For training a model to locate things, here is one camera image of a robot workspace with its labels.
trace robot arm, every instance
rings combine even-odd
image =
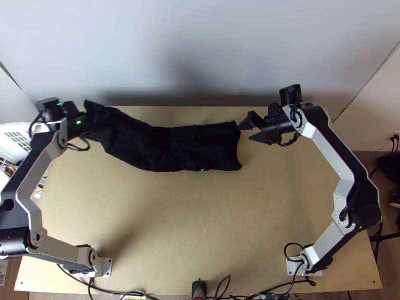
[[[38,109],[51,131],[33,136],[32,151],[1,193],[0,255],[53,262],[77,277],[109,277],[112,259],[98,257],[89,245],[73,246],[48,236],[42,212],[31,200],[51,161],[66,151],[68,141],[90,129],[86,114],[72,102],[62,106],[56,98],[42,101]]]
[[[365,167],[331,129],[324,109],[311,102],[301,102],[300,85],[282,89],[280,97],[281,106],[277,103],[270,105],[264,119],[253,111],[249,112],[238,128],[249,130],[258,127],[262,132],[250,139],[270,146],[290,146],[300,136],[311,139],[340,177],[333,193],[332,223],[313,245],[303,249],[299,256],[289,257],[286,262],[290,275],[302,262],[304,265],[298,272],[299,276],[317,275],[328,268],[333,255],[357,233],[381,221],[379,191],[370,181]],[[283,133],[294,133],[294,137],[282,144]]]

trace wooden table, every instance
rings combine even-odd
[[[119,107],[153,126],[240,123],[260,107]],[[96,285],[114,291],[189,295],[192,282],[232,275],[229,293],[249,295],[292,280],[283,248],[312,244],[331,223],[339,178],[313,143],[290,147],[250,141],[243,131],[237,172],[156,173],[136,169],[92,142],[89,152],[67,151],[50,168],[39,200],[44,227],[73,245],[89,244],[114,259],[112,276]],[[367,232],[334,257],[316,287],[293,292],[382,288]],[[18,291],[86,294],[55,264],[24,257]]]

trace cable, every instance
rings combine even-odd
[[[95,281],[95,278],[94,278],[94,277],[93,277],[93,278],[90,278],[90,280],[89,280],[89,285],[88,285],[88,287],[87,287],[87,293],[89,294],[90,300],[94,300],[94,299],[93,299],[93,296],[92,296],[92,292],[91,292],[92,284],[93,284],[94,281]]]
[[[34,118],[33,122],[30,123],[30,125],[29,125],[28,134],[29,134],[29,137],[30,137],[31,139],[32,139],[32,137],[33,137],[32,128],[33,128],[34,125],[35,125],[36,123],[38,123],[39,120],[43,117],[43,113],[44,113],[44,111],[39,112],[39,114],[37,115],[37,117]]]
[[[303,125],[302,115],[297,111],[298,109],[301,109],[301,108],[302,108],[301,104],[294,104],[294,105],[292,105],[291,110],[290,110],[290,119],[295,123],[297,123],[297,118],[300,120],[300,124],[298,125],[297,128],[299,128],[299,127],[301,127]],[[288,146],[293,145],[294,143],[296,143],[298,139],[299,139],[299,135],[296,132],[293,135],[293,138],[291,140],[289,140],[288,142],[281,143],[281,141],[279,141],[277,144],[279,146],[281,146],[281,147],[288,147]]]
[[[397,141],[397,147],[396,147],[396,152],[395,152],[395,153],[397,153],[397,151],[399,150],[399,135],[398,135],[398,134],[395,134],[395,135],[394,135],[394,138],[395,138],[396,141]]]
[[[298,243],[296,243],[296,242],[290,242],[290,243],[288,243],[288,244],[283,248],[284,256],[286,257],[286,259],[287,259],[289,262],[293,262],[293,263],[301,263],[301,262],[303,262],[302,259],[295,260],[295,259],[291,259],[291,258],[288,257],[288,255],[287,255],[287,253],[286,253],[286,250],[288,249],[289,246],[292,246],[292,245],[299,246],[299,247],[301,248],[301,250],[304,250],[304,248],[303,248],[302,245],[300,245],[300,244],[298,244]]]
[[[86,148],[80,148],[77,145],[74,145],[74,144],[71,144],[71,143],[66,144],[67,145],[66,148],[70,149],[70,150],[73,150],[73,151],[78,151],[78,152],[89,151],[91,149],[91,144],[85,138],[83,138],[81,136],[79,138],[86,143],[86,145],[87,145]]]
[[[395,137],[392,136],[392,137],[390,138],[390,140],[391,140],[391,142],[392,142],[392,144],[393,144],[393,147],[391,148],[390,154],[393,154],[393,152],[395,151]]]
[[[391,140],[391,142],[392,142],[393,145],[392,145],[392,147],[391,147],[391,152],[390,152],[389,156],[391,156],[392,154],[396,154],[397,151],[399,150],[399,135],[398,135],[398,134],[395,134],[394,136],[392,136],[392,137],[390,138],[390,140]],[[396,152],[394,152],[394,151],[395,151],[395,140],[397,140]],[[371,171],[371,173],[369,173],[369,175],[368,175],[369,179],[372,179],[372,177],[374,177],[374,175],[375,175],[375,173],[377,172],[377,170],[378,170],[378,167],[376,167],[375,169],[373,169],[373,170]]]
[[[96,290],[96,291],[99,291],[99,292],[102,292],[102,293],[105,293],[105,294],[109,294],[109,295],[118,295],[118,296],[137,296],[137,297],[146,297],[147,299],[149,299],[149,300],[159,300],[159,299],[157,299],[156,297],[154,297],[154,296],[150,296],[150,295],[148,295],[148,294],[145,294],[145,293],[142,293],[142,292],[139,292],[139,291],[129,291],[129,292],[120,292],[120,291],[113,291],[113,290],[107,290],[107,289],[103,289],[103,288],[100,288],[100,287],[96,287],[96,286],[93,286],[93,283],[86,283],[86,282],[84,282],[84,281],[82,281],[82,280],[79,280],[79,279],[77,279],[77,278],[75,278],[74,276],[72,276],[71,274],[69,274],[67,271],[65,271],[59,264],[57,264],[57,267],[65,274],[65,275],[67,275],[68,277],[70,277],[70,278],[72,278],[73,280],[75,280],[76,282],[79,282],[81,285],[84,285],[84,286],[87,286],[88,288],[89,288],[89,286],[90,286],[90,289],[91,290]]]
[[[317,283],[315,281],[310,280],[310,278],[308,276],[305,277],[305,280],[298,280],[298,281],[294,282],[295,285],[296,284],[303,284],[303,283],[308,283],[312,287],[315,287],[317,285]],[[276,290],[276,289],[279,289],[279,288],[282,288],[282,287],[285,287],[285,286],[288,286],[288,285],[291,285],[291,284],[292,284],[292,282],[282,283],[280,285],[277,285],[277,286],[274,286],[274,287],[272,287],[270,289],[267,289],[266,291],[270,292],[270,291],[273,291],[273,290]]]
[[[284,283],[284,284],[277,285],[277,286],[275,286],[275,287],[273,287],[273,288],[264,290],[264,291],[262,291],[262,292],[260,292],[260,293],[254,294],[254,295],[251,295],[251,296],[248,297],[248,298],[249,298],[249,299],[254,299],[254,298],[257,297],[257,296],[262,296],[262,295],[265,295],[265,296],[267,296],[267,295],[271,295],[271,296],[286,296],[287,294],[289,294],[289,293],[292,291],[293,287],[295,286],[297,273],[299,272],[300,268],[301,268],[304,264],[305,264],[304,261],[302,261],[302,262],[298,265],[298,267],[297,267],[297,269],[296,269],[296,272],[294,272],[293,280],[292,280],[291,282],[287,282],[287,283]],[[288,289],[286,292],[284,292],[284,293],[270,293],[270,291],[273,291],[273,290],[276,290],[276,289],[278,289],[278,288],[281,288],[281,287],[284,287],[284,286],[288,286],[288,285],[290,285],[290,287],[289,287],[289,289]]]
[[[221,294],[220,296],[218,296],[218,292],[220,291],[220,288],[221,288],[222,284],[223,284],[226,280],[228,280],[228,282],[227,282],[227,284],[226,284],[226,287],[225,287],[224,291],[222,292],[222,294]],[[225,295],[225,293],[227,292],[227,290],[228,290],[230,284],[231,284],[231,275],[228,275],[228,276],[226,276],[224,279],[222,279],[222,280],[219,282],[218,286],[216,287],[214,300],[221,300],[222,297],[223,297],[223,296]]]
[[[293,145],[294,143],[296,143],[296,141],[298,140],[298,138],[299,138],[299,135],[298,135],[297,132],[296,132],[296,133],[293,135],[293,138],[292,138],[291,140],[289,140],[288,142],[286,142],[286,143],[278,142],[277,144],[278,144],[279,146],[281,146],[281,147],[288,147],[288,146]]]

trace black cloth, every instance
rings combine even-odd
[[[238,171],[241,132],[236,122],[185,127],[152,127],[116,108],[86,100],[94,130],[86,139],[102,144],[108,154],[153,172]]]

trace vent grille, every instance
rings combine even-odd
[[[29,139],[23,136],[19,132],[5,132],[7,137],[9,137],[14,143],[24,149],[26,152],[31,152],[31,145]]]
[[[15,166],[15,165],[16,165],[15,163],[12,163],[11,161],[0,157],[0,168],[7,167],[7,166],[11,167],[11,166]]]

